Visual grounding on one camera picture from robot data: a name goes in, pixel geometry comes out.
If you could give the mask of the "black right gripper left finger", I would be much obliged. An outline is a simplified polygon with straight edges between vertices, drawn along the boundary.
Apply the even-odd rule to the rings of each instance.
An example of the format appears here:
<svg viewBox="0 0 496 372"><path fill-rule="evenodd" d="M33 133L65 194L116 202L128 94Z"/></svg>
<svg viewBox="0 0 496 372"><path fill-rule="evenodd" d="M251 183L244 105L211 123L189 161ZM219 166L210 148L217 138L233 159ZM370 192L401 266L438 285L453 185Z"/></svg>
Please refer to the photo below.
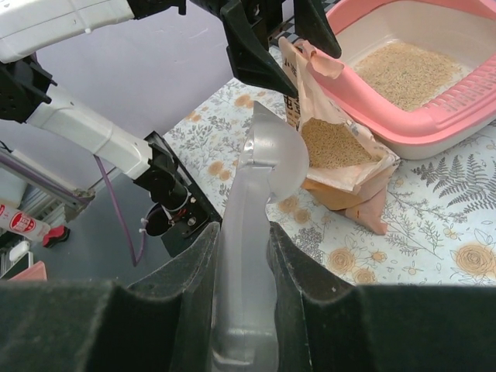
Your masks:
<svg viewBox="0 0 496 372"><path fill-rule="evenodd" d="M206 371L218 223L123 287L3 281L3 371Z"/></svg>

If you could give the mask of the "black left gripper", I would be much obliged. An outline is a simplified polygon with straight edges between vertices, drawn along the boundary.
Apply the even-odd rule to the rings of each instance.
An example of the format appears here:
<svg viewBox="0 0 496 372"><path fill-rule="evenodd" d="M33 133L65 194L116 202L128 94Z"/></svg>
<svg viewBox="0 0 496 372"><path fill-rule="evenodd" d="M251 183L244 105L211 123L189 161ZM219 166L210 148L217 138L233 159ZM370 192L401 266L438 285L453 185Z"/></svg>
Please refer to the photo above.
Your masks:
<svg viewBox="0 0 496 372"><path fill-rule="evenodd" d="M244 84L279 93L297 93L290 78L268 52L283 24L282 3L267 0L194 0L192 4L220 19L232 73ZM318 0L294 0L295 33L332 58L342 49Z"/></svg>

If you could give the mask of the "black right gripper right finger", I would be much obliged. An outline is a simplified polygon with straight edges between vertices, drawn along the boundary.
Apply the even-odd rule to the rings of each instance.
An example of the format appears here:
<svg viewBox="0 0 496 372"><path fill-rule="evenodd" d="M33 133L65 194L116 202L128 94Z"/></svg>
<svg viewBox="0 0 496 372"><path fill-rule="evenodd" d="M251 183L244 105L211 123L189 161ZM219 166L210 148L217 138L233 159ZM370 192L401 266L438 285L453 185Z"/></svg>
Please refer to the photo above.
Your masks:
<svg viewBox="0 0 496 372"><path fill-rule="evenodd" d="M493 371L495 290L368 284L326 270L270 226L281 371Z"/></svg>

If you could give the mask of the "clear plastic litter scoop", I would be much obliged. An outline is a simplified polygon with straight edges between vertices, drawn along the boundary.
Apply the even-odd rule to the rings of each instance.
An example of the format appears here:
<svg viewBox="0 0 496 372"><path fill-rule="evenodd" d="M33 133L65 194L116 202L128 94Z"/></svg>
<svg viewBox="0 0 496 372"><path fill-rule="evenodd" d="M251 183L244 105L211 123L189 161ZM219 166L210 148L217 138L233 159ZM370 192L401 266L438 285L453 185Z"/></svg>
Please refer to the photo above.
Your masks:
<svg viewBox="0 0 496 372"><path fill-rule="evenodd" d="M212 299L213 371L276 371L277 289L266 207L292 196L309 168L296 129L259 102L225 207Z"/></svg>

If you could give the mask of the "orange cat litter bag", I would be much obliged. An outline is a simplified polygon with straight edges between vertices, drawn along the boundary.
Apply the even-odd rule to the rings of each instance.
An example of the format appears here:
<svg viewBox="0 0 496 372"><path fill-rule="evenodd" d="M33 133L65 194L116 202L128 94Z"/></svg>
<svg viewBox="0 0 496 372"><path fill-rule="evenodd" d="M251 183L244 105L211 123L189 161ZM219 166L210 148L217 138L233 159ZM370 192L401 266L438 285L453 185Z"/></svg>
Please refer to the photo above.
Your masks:
<svg viewBox="0 0 496 372"><path fill-rule="evenodd" d="M281 37L278 47L283 71L298 90L284 104L288 123L308 149L302 187L327 209L384 235L388 226L381 216L399 157L325 94L318 79L337 82L345 75L343 63L306 40Z"/></svg>

